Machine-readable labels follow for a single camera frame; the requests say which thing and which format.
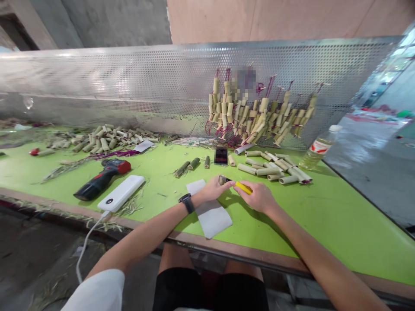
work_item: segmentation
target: black shorts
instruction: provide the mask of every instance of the black shorts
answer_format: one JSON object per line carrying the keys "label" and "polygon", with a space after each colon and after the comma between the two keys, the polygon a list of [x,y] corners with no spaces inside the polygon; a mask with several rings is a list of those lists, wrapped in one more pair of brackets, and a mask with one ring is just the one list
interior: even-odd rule
{"label": "black shorts", "polygon": [[214,310],[266,310],[268,300],[265,285],[246,274],[229,273],[219,277],[209,303],[202,290],[201,276],[189,268],[170,268],[157,276],[153,311],[173,311],[176,308]]}

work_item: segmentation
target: bottle label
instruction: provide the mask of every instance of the bottle label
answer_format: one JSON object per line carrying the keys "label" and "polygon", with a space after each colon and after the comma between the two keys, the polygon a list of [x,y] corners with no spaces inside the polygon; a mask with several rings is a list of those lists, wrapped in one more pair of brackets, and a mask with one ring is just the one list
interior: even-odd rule
{"label": "bottle label", "polygon": [[325,143],[315,140],[310,147],[310,150],[318,154],[326,154],[332,145],[327,145]]}

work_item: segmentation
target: red object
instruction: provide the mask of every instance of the red object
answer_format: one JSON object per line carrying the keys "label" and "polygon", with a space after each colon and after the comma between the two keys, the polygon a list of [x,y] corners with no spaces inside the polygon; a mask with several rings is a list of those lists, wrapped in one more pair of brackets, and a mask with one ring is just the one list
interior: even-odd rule
{"label": "red object", "polygon": [[32,150],[30,150],[29,154],[33,155],[33,156],[37,156],[39,153],[39,148],[34,148]]}
{"label": "red object", "polygon": [[118,173],[125,174],[129,170],[131,170],[131,163],[128,161],[123,161],[121,164],[117,166]]}

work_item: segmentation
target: metal sheet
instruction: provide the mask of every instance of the metal sheet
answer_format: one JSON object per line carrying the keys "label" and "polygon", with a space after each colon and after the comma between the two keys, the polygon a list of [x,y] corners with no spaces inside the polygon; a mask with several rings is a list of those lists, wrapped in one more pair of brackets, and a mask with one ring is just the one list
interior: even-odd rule
{"label": "metal sheet", "polygon": [[[253,64],[256,82],[268,84],[277,74],[270,99],[280,85],[292,86],[292,101],[308,104],[316,84],[330,83],[319,94],[317,112],[301,139],[287,137],[282,147],[304,150],[315,137],[337,123],[350,108],[359,87],[401,36],[265,41],[151,47],[93,48],[16,52],[0,55],[0,92],[13,99],[0,111],[21,111],[33,120],[72,125],[101,122],[148,126],[179,135],[206,136],[208,94],[219,70]],[[23,101],[33,98],[26,110]],[[258,98],[250,90],[250,99]],[[258,141],[272,145],[271,140]]]}

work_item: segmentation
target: white sleeve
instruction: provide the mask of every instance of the white sleeve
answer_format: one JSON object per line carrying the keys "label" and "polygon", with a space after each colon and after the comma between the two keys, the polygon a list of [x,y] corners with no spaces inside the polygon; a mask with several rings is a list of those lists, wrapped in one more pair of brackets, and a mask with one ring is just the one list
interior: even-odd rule
{"label": "white sleeve", "polygon": [[102,271],[82,282],[61,311],[121,311],[124,280],[121,270]]}

